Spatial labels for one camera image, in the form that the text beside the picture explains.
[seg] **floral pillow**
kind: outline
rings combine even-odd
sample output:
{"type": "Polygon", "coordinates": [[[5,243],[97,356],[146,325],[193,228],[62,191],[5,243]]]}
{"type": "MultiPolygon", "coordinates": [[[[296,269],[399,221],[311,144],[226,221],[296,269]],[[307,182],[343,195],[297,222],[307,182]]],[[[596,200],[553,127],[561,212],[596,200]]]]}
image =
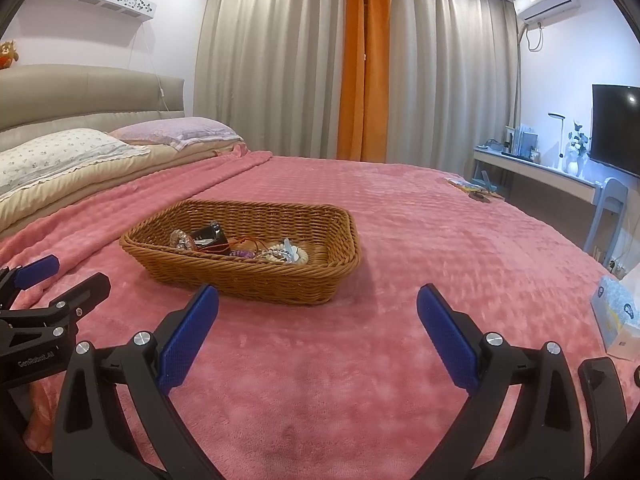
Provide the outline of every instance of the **floral pillow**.
{"type": "Polygon", "coordinates": [[[181,117],[160,119],[145,123],[132,124],[111,132],[116,139],[129,144],[165,144],[180,151],[199,142],[219,141],[228,145],[233,141],[242,141],[242,137],[226,124],[204,117],[181,117]]]}
{"type": "Polygon", "coordinates": [[[37,137],[0,152],[0,198],[97,162],[146,155],[149,151],[88,128],[37,137]]]}

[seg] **wicker basket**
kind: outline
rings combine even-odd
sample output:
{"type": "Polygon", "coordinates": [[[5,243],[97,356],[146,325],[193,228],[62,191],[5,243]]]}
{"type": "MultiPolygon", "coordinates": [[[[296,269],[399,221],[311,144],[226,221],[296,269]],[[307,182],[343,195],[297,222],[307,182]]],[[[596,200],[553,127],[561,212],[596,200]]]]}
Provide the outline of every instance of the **wicker basket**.
{"type": "Polygon", "coordinates": [[[120,245],[159,282],[210,283],[222,294],[289,304],[329,301],[360,263],[353,218],[332,205],[185,200],[134,227],[120,245]],[[305,265],[246,260],[167,247],[174,229],[192,232],[217,220],[227,237],[265,242],[289,237],[309,255],[305,265]]]}

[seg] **beige leather headboard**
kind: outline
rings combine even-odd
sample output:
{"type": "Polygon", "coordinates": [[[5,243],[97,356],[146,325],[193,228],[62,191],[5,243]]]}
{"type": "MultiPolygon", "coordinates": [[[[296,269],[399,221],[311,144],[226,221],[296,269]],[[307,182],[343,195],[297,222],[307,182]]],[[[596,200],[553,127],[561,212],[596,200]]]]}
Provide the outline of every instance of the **beige leather headboard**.
{"type": "Polygon", "coordinates": [[[183,79],[121,68],[14,65],[0,70],[0,152],[70,128],[112,132],[184,117],[183,87],[183,79]]]}

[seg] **television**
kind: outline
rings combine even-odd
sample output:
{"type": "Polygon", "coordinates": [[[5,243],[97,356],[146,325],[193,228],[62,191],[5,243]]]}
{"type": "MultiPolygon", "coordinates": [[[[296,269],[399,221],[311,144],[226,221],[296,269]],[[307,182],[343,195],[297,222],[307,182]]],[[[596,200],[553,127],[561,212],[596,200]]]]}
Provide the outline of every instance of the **television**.
{"type": "Polygon", "coordinates": [[[589,158],[640,177],[640,88],[593,85],[589,158]]]}

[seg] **orange curtain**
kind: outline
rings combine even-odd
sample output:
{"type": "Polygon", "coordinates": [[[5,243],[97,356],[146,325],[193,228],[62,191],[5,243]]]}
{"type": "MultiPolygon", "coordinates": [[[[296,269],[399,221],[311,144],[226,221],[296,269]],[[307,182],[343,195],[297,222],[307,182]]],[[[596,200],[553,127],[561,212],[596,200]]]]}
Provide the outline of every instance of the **orange curtain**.
{"type": "Polygon", "coordinates": [[[364,1],[346,0],[337,158],[360,160],[364,123],[364,1]]]}
{"type": "Polygon", "coordinates": [[[384,162],[389,95],[390,0],[346,0],[337,158],[384,162]]]}
{"type": "Polygon", "coordinates": [[[389,117],[389,20],[391,0],[369,0],[364,76],[362,160],[386,161],[389,117]]]}

